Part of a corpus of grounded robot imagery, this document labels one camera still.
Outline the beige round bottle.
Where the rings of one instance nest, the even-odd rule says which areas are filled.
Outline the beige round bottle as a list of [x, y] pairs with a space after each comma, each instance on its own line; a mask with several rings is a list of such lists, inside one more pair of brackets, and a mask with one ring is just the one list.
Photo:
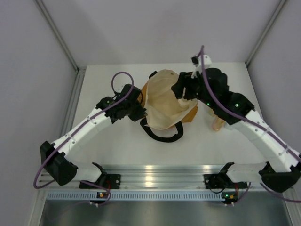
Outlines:
[[186, 100], [183, 98], [178, 99], [178, 103], [179, 103], [179, 106], [185, 111], [195, 107], [197, 104], [197, 102], [195, 102], [195, 100]]

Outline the tan canvas tote bag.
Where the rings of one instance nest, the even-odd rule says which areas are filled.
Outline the tan canvas tote bag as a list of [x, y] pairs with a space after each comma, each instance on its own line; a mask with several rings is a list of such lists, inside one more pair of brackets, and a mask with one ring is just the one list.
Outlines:
[[[183, 110], [178, 103], [171, 87], [177, 82], [179, 75], [172, 70], [154, 71], [142, 88], [142, 106], [146, 109], [146, 116], [140, 121], [140, 126], [152, 139], [173, 143], [183, 137], [183, 124], [190, 123], [198, 112], [196, 106]], [[153, 129], [165, 131], [175, 127], [177, 133], [171, 137], [160, 137], [153, 133]]]

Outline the orange bottle pink cap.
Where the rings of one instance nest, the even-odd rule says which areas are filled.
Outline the orange bottle pink cap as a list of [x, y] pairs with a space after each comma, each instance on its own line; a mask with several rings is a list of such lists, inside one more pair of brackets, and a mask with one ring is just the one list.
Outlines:
[[212, 123], [212, 129], [214, 131], [219, 131], [225, 124], [225, 121], [219, 117], [215, 117]]

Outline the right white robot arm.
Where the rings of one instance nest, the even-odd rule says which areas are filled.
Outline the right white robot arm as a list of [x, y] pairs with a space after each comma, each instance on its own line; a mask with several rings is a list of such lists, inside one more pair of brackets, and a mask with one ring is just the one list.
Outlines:
[[301, 155], [273, 133], [244, 95], [230, 91], [227, 82], [227, 75], [217, 68], [205, 69], [204, 73], [181, 72], [172, 91], [177, 99], [199, 100], [207, 105], [264, 156], [261, 163], [227, 163], [218, 173], [222, 186], [251, 182], [262, 183], [277, 193], [286, 191], [301, 177]]

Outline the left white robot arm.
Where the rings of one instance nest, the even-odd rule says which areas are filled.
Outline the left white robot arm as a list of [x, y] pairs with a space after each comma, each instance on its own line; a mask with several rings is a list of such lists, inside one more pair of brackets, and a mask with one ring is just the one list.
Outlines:
[[126, 84], [116, 97], [105, 97], [96, 104], [92, 112], [76, 127], [63, 137], [50, 143], [45, 141], [40, 146], [43, 169], [53, 180], [64, 186], [73, 180], [88, 181], [94, 187], [106, 184], [106, 172], [99, 164], [79, 163], [74, 160], [84, 145], [103, 129], [124, 117], [137, 121], [146, 115], [142, 107], [142, 91]]

